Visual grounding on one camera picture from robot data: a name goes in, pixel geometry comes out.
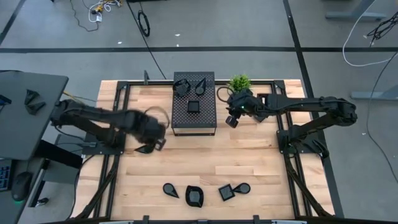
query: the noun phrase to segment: wooden tabletop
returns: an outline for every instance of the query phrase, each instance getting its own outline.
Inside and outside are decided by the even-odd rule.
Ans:
[[[112,109],[117,80],[102,81],[97,107]],[[304,96],[300,80],[285,80],[287,96]],[[268,85],[254,85],[256,93],[270,93]],[[226,91],[220,97],[227,99]],[[133,86],[128,108],[145,110],[150,106],[163,107],[171,117],[171,86]],[[283,156],[279,153],[276,117],[262,123],[243,116],[236,129],[230,128],[225,119],[226,104],[217,99],[218,127],[215,136],[175,137],[167,130],[167,143],[161,152],[141,154],[134,149],[141,146],[133,137],[126,138],[126,150],[121,156],[114,195],[112,220],[251,220],[253,215],[261,219],[293,218],[289,185]],[[149,112],[165,121],[159,112]],[[310,121],[309,113],[292,113],[294,124]],[[301,154],[303,171],[308,189],[322,204],[333,212],[325,173],[319,156]],[[83,167],[73,215],[79,214],[98,188],[103,156],[95,156]],[[162,186],[171,183],[180,198],[163,193]],[[226,184],[233,187],[250,184],[247,195],[237,194],[223,202],[218,188]],[[185,202],[188,185],[199,186],[205,194],[202,208],[189,207]],[[298,187],[300,212],[304,214],[303,201]],[[104,214],[106,200],[103,200]]]

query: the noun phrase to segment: green plant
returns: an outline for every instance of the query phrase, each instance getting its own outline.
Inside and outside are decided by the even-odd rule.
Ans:
[[[229,81],[229,87],[232,88],[235,92],[239,92],[241,90],[250,88],[250,79],[246,74],[243,75],[235,75]]]

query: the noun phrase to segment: computer mouse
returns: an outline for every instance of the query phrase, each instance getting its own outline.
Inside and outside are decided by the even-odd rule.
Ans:
[[[28,196],[31,181],[32,174],[30,172],[22,172],[16,176],[11,187],[11,195],[16,202],[20,202]]]

